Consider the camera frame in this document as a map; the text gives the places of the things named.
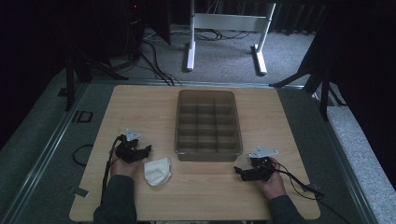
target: white cloth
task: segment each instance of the white cloth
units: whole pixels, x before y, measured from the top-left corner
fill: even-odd
[[[145,162],[145,178],[151,186],[160,186],[171,176],[171,162],[167,157]]]

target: white metal stand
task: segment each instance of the white metal stand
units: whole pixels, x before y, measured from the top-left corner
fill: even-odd
[[[260,74],[267,74],[264,57],[262,56],[262,47],[264,46],[265,38],[267,37],[268,29],[270,27],[271,19],[274,14],[276,4],[268,4],[268,9],[265,12],[265,17],[253,16],[237,16],[237,15],[220,15],[220,14],[205,14],[195,13],[195,0],[191,0],[191,18],[190,18],[190,33],[191,40],[189,46],[189,56],[187,60],[187,70],[194,69],[195,56],[195,28],[197,29],[214,29],[214,30],[235,30],[248,32],[261,32],[259,44],[254,46],[254,55],[257,59]]]

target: transparent plastic organizer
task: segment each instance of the transparent plastic organizer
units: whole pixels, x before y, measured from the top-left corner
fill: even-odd
[[[231,91],[180,91],[175,152],[180,161],[235,161],[242,140]]]

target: person's right hand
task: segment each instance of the person's right hand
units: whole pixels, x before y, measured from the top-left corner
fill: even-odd
[[[279,162],[274,158],[270,159],[273,163],[276,164],[275,168],[279,170]],[[267,198],[268,200],[272,200],[276,197],[286,194],[282,176],[280,176],[280,173],[278,171],[275,171],[267,182],[264,182],[262,180],[256,180],[255,184],[259,187],[265,198]]]

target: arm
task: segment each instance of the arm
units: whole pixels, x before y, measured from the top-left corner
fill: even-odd
[[[136,223],[132,178],[126,175],[111,176],[103,201],[93,213],[95,224]]]
[[[141,161],[131,164],[119,160],[113,153],[110,180],[107,183],[103,203],[93,213],[93,223],[136,223],[134,206],[134,173]]]
[[[271,160],[279,169],[279,162],[273,158]],[[304,218],[297,211],[290,197],[286,194],[282,176],[279,172],[274,172],[267,182],[256,181],[256,185],[269,200],[268,206],[274,224],[305,223]]]

